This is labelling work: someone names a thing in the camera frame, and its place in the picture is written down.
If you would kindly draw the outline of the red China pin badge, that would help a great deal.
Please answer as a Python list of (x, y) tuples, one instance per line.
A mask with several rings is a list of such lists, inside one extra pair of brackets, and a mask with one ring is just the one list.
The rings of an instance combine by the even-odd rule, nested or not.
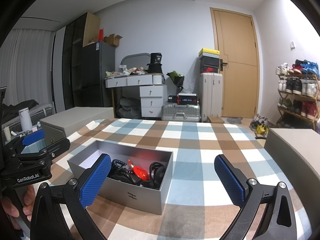
[(141, 180), (144, 180), (144, 181), (150, 180), (149, 173), (145, 169), (143, 169), (143, 168), (141, 168), (139, 166), (134, 166), (133, 167), (133, 172)]

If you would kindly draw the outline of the black hair claw clip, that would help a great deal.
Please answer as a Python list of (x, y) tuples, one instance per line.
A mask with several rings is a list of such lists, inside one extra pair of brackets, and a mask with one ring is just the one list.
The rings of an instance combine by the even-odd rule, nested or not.
[(149, 166), (150, 181), (153, 183), (154, 188), (160, 188), (166, 169), (163, 164), (153, 162)]

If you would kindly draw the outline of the white cylinder bottle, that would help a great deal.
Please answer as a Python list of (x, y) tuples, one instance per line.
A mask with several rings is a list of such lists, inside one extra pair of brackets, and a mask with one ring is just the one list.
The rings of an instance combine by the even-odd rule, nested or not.
[(21, 128), (23, 132), (31, 131), (33, 125), (30, 118), (29, 108), (24, 108), (18, 111), (20, 117)]

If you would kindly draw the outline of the grey cabinet left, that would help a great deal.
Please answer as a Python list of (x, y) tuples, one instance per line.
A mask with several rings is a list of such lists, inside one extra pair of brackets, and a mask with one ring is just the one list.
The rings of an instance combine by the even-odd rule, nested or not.
[(41, 119), (40, 125), (45, 133), (45, 142), (50, 145), (92, 121), (110, 118), (114, 118), (112, 107), (74, 107)]

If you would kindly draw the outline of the grey cabinet right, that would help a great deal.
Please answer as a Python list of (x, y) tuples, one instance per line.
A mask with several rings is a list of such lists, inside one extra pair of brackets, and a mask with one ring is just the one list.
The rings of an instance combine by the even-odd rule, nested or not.
[(302, 201), (312, 227), (319, 225), (319, 134), (312, 129), (272, 128), (264, 146)]

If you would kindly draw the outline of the plaid checkered tablecloth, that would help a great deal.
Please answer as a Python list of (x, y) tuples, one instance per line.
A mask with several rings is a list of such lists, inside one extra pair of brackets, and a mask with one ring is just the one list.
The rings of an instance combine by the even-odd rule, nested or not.
[(102, 197), (88, 208), (108, 239), (219, 239), (238, 212), (214, 170), (219, 154), (261, 184), (287, 182), (253, 135), (231, 124), (108, 119), (90, 122), (69, 140), (71, 148), (52, 166), (52, 185), (72, 178), (67, 161), (95, 140), (173, 154), (172, 181), (162, 215), (137, 211)]

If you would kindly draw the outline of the grey open cardboard box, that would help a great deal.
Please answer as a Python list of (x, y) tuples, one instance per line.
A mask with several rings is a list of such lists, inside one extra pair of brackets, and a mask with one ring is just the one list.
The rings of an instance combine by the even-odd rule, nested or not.
[(111, 169), (98, 194), (161, 215), (172, 179), (173, 153), (96, 140), (68, 160), (74, 176), (79, 178), (102, 154), (111, 158)]

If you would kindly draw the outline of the black refrigerator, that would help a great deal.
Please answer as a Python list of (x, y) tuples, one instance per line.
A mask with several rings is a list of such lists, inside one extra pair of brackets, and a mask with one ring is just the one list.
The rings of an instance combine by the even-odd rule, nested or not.
[(87, 45), (81, 55), (80, 103), (83, 107), (111, 107), (107, 72), (115, 71), (115, 48), (103, 41)]

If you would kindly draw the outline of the small cardboard box on floor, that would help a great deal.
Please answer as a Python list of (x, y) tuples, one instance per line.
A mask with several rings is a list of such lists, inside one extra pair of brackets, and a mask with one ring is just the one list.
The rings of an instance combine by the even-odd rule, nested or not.
[(207, 118), (207, 121), (209, 123), (213, 123), (213, 124), (224, 124), (224, 120), (222, 120), (219, 116), (209, 116)]

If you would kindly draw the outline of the wooden shoe rack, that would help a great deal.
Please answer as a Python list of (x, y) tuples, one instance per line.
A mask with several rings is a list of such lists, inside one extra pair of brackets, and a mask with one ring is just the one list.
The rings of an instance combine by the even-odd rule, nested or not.
[(315, 74), (277, 74), (279, 128), (309, 128), (319, 124), (319, 79)]

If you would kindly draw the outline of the grey chair back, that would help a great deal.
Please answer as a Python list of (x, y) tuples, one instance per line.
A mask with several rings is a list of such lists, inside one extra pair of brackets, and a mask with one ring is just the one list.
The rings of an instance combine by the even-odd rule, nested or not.
[(125, 65), (127, 69), (131, 68), (143, 68), (148, 69), (148, 64), (151, 60), (151, 54), (149, 53), (140, 53), (132, 54), (124, 57), (120, 65)]

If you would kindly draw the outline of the open cardboard box on fridge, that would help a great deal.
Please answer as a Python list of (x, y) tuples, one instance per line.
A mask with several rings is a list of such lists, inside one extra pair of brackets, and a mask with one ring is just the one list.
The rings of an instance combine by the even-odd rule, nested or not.
[(105, 36), (103, 41), (106, 43), (106, 44), (109, 44), (111, 46), (114, 46), (114, 47), (118, 47), (120, 45), (120, 40), (122, 39), (123, 37), (120, 36), (120, 35), (116, 35), (116, 34), (110, 34), (108, 36)]

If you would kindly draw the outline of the black box on suitcase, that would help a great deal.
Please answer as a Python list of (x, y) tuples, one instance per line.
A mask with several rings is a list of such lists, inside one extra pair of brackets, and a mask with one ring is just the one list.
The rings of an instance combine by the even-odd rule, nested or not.
[(176, 103), (178, 105), (197, 105), (197, 94), (179, 93), (177, 95), (168, 96), (168, 103)]

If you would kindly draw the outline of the black red shoe box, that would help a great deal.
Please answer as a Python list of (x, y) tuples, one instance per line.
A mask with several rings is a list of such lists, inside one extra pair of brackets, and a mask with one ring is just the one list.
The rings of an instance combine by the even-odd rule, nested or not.
[(200, 73), (219, 73), (220, 60), (215, 57), (203, 56), (200, 58)]

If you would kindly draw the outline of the yellow lid shoe box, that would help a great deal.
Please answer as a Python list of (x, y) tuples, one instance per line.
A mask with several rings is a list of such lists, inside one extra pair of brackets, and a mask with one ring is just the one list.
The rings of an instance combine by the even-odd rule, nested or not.
[(199, 51), (199, 57), (202, 57), (202, 56), (219, 58), (220, 57), (220, 51), (219, 50), (214, 50), (214, 49), (202, 48)]

